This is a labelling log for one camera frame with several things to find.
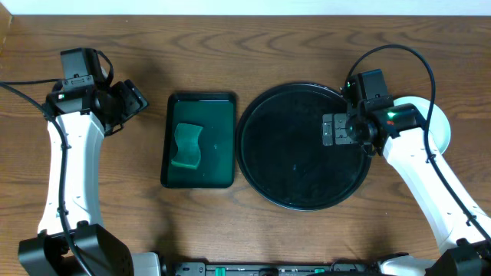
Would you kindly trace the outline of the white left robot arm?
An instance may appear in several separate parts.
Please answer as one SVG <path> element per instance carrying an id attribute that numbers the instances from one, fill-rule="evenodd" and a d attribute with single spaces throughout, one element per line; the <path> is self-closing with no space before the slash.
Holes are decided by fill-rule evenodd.
<path id="1" fill-rule="evenodd" d="M 146 99 L 130 80 L 61 84 L 41 105 L 51 141 L 48 197 L 37 236 L 19 243 L 22 267 L 29 275 L 160 274 L 158 254 L 133 254 L 104 228 L 99 202 L 102 142 L 146 108 Z"/>

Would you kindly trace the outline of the pale green back plate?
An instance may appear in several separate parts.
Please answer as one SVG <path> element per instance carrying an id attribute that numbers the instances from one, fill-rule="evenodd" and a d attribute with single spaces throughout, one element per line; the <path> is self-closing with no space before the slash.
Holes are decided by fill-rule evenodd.
<path id="1" fill-rule="evenodd" d="M 406 96 L 397 98 L 394 101 L 395 106 L 403 104 L 413 104 L 427 118 L 430 107 L 430 101 L 422 97 Z M 433 105 L 433 112 L 430 121 L 430 132 L 433 135 L 434 142 L 441 154 L 445 153 L 450 145 L 451 128 L 450 122 L 444 112 L 436 105 Z"/>

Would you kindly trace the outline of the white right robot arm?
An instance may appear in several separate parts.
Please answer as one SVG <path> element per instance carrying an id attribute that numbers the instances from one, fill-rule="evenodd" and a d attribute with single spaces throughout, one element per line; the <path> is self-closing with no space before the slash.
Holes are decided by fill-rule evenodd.
<path id="1" fill-rule="evenodd" d="M 378 261 L 387 275 L 488 275 L 490 217 L 463 187 L 441 154 L 448 125 L 432 127 L 427 100 L 410 97 L 392 107 L 369 107 L 322 117 L 326 146 L 373 146 L 406 183 L 437 242 L 436 261 L 395 255 Z"/>

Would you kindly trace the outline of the green scrubbing sponge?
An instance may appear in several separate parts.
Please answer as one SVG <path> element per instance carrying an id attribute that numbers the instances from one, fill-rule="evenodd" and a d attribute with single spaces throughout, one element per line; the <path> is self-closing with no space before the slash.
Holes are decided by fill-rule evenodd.
<path id="1" fill-rule="evenodd" d="M 171 159 L 171 164 L 184 169 L 197 169 L 201 161 L 199 137 L 203 131 L 202 126 L 179 123 L 174 132 L 177 150 Z"/>

